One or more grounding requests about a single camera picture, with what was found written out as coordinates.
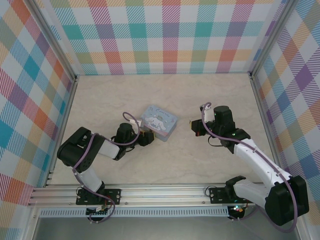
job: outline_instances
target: cartoon character print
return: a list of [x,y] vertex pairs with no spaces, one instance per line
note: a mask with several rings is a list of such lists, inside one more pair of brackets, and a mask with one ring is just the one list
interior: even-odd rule
[[145,117],[144,120],[152,127],[153,129],[156,129],[158,131],[166,130],[166,127],[162,121],[160,121],[156,117]]

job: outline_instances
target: enclosure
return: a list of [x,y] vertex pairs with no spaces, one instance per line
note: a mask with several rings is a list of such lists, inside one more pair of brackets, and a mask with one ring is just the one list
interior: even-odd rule
[[[0,0],[0,239],[319,239],[319,13],[319,0]],[[309,213],[293,232],[211,205],[209,186],[262,181],[190,129],[207,102],[305,179]],[[114,217],[90,224],[58,148],[80,127],[111,138],[123,112],[150,105],[176,128],[119,161],[95,157],[123,195]]]

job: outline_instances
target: box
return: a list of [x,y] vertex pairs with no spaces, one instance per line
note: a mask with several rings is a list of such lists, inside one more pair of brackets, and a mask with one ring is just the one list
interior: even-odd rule
[[166,142],[177,126],[175,115],[155,106],[149,106],[141,116],[143,128],[152,130],[155,137]]

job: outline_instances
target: plaid backdrop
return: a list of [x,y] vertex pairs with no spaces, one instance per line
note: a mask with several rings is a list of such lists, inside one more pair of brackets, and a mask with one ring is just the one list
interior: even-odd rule
[[[44,1],[51,5],[67,43]],[[259,45],[252,53],[253,47],[258,36],[265,35],[261,29],[273,17],[269,10],[277,1],[37,2],[75,71],[99,75],[247,72]]]
[[21,214],[48,170],[71,83],[23,0],[0,0],[1,240],[21,232]]
[[309,230],[320,234],[320,0],[300,0],[256,83],[282,164],[308,183]]

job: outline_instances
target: marble floor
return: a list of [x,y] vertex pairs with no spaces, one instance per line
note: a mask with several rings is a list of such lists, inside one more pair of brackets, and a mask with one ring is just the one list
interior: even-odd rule
[[[106,184],[224,183],[242,175],[259,177],[243,160],[224,147],[212,147],[208,137],[196,137],[189,120],[201,118],[199,106],[227,105],[238,128],[246,130],[259,148],[272,157],[256,100],[245,73],[152,74],[81,76],[63,141],[83,126],[106,137],[116,134],[125,120],[122,112],[137,118],[149,105],[178,116],[167,142],[159,139],[137,146],[119,161],[98,155],[93,167]],[[219,144],[217,139],[212,144]],[[77,183],[71,169],[57,160],[52,184]]]

